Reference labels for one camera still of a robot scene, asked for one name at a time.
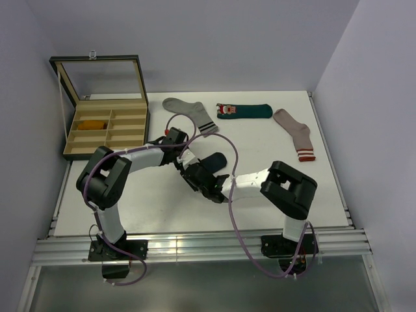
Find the navy santa sock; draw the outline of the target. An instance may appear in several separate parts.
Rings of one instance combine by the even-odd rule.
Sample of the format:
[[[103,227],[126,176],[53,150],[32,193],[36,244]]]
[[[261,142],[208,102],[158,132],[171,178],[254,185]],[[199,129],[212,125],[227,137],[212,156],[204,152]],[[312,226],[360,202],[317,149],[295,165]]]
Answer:
[[[227,166],[227,159],[223,153],[215,152],[200,160],[201,165],[210,173],[215,174]]]

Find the dark green reindeer sock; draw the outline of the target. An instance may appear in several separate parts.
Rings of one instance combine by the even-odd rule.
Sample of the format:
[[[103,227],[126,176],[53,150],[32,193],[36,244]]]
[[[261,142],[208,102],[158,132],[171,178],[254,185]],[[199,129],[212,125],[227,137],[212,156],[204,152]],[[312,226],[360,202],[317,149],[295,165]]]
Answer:
[[[223,120],[235,119],[269,119],[273,115],[272,107],[268,104],[236,105],[216,104],[217,118]]]

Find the mustard yellow sock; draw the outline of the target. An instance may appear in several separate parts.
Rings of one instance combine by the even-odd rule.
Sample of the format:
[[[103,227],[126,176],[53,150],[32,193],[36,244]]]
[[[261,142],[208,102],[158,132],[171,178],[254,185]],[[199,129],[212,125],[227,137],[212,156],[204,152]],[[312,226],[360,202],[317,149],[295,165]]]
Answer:
[[[100,120],[84,120],[77,126],[78,131],[95,131],[106,128],[107,124]]]

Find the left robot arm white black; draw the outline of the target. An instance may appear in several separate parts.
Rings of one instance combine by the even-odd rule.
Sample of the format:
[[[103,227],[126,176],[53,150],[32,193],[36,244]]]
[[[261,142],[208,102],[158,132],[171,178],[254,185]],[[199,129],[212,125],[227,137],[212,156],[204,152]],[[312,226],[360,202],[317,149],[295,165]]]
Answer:
[[[99,234],[105,241],[103,252],[111,259],[120,259],[127,251],[118,201],[129,174],[172,163],[183,150],[186,139],[185,132],[173,127],[165,136],[141,147],[116,151],[100,146],[90,157],[76,188],[94,212]]]

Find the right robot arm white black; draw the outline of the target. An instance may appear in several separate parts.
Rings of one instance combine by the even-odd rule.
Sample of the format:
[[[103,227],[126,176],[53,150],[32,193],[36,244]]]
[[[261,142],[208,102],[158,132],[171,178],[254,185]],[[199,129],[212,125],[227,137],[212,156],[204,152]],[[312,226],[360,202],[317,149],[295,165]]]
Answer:
[[[214,203],[266,198],[285,215],[282,248],[293,254],[304,245],[302,232],[318,187],[313,178],[282,161],[274,161],[270,168],[237,177],[215,176],[200,161],[182,162],[176,167],[193,190]]]

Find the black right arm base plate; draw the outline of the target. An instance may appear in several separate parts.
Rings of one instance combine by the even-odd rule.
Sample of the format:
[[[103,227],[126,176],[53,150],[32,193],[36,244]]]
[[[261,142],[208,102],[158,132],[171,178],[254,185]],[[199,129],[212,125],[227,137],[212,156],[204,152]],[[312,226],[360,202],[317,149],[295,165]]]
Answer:
[[[279,235],[263,235],[261,236],[261,253],[268,258],[289,258],[293,257],[298,243],[289,239],[285,239],[282,234]],[[314,236],[305,234],[300,246],[299,255],[313,255],[319,252]]]

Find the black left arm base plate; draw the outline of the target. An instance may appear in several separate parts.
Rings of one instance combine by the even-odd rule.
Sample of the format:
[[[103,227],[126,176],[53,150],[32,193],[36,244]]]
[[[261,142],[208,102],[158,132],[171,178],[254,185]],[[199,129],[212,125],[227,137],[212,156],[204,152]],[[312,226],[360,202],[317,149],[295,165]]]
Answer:
[[[143,260],[146,259],[148,251],[147,240],[126,240],[124,242],[118,242],[114,246]],[[90,244],[90,251],[88,253],[88,261],[90,262],[126,261],[131,259],[131,256],[109,247],[102,239],[93,240]]]

